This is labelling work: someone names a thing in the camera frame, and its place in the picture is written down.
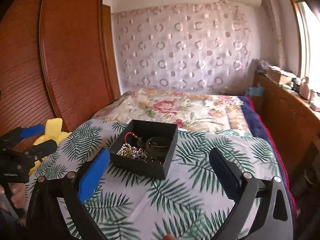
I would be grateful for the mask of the person's left hand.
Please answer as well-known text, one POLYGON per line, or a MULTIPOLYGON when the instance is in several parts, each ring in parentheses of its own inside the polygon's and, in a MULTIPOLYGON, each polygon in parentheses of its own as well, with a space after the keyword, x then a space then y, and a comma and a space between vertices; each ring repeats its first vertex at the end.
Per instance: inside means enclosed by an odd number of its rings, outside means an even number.
MULTIPOLYGON (((12 184, 11 187, 12 197, 11 201, 17 209, 25 208, 26 197, 25 197, 25 184, 17 183, 12 184)), ((1 186, 1 195, 5 194, 5 189, 1 186)), ((1 210, 9 211, 7 206, 1 201, 1 210)))

